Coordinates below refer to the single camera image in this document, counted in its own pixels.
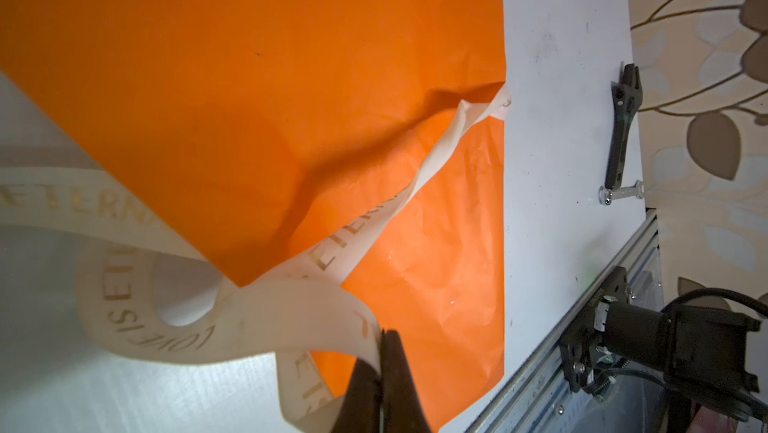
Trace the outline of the orange wrapping paper sheet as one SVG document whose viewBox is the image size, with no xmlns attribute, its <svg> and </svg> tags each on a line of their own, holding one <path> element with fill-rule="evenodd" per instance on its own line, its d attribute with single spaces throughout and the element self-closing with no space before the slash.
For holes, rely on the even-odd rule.
<svg viewBox="0 0 768 433">
<path fill-rule="evenodd" d="M 1 0 L 1 146 L 31 144 L 38 109 L 237 286 L 401 192 L 505 75 L 503 0 Z M 503 235 L 503 124 L 480 139 Z M 504 320 L 479 314 L 422 322 L 487 344 L 483 396 Z M 336 399 L 355 357 L 311 356 Z M 259 386 L 225 390 L 234 428 L 165 402 L 149 432 L 286 430 L 259 429 L 275 409 Z"/>
</svg>

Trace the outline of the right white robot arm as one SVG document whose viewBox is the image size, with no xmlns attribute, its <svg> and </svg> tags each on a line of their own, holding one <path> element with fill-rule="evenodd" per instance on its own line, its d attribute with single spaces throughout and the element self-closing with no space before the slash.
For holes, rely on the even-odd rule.
<svg viewBox="0 0 768 433">
<path fill-rule="evenodd" d="M 633 376 L 740 422 L 766 421 L 759 379 L 746 369 L 747 337 L 766 317 L 766 304 L 722 288 L 643 308 L 616 267 L 560 336 L 562 371 L 574 393 L 596 396 L 613 378 Z"/>
</svg>

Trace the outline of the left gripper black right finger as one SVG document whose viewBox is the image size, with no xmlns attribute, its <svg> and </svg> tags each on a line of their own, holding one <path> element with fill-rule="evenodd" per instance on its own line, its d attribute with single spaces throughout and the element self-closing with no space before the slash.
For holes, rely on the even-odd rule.
<svg viewBox="0 0 768 433">
<path fill-rule="evenodd" d="M 383 432 L 431 431 L 409 367 L 400 334 L 385 331 L 381 344 Z"/>
</svg>

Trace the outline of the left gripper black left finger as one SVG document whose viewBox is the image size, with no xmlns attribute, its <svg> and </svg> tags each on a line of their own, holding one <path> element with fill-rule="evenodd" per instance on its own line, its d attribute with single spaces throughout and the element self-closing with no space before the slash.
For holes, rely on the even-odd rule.
<svg viewBox="0 0 768 433">
<path fill-rule="evenodd" d="M 380 375 L 367 362 L 358 359 L 332 433 L 378 433 L 381 420 L 382 386 Z"/>
</svg>

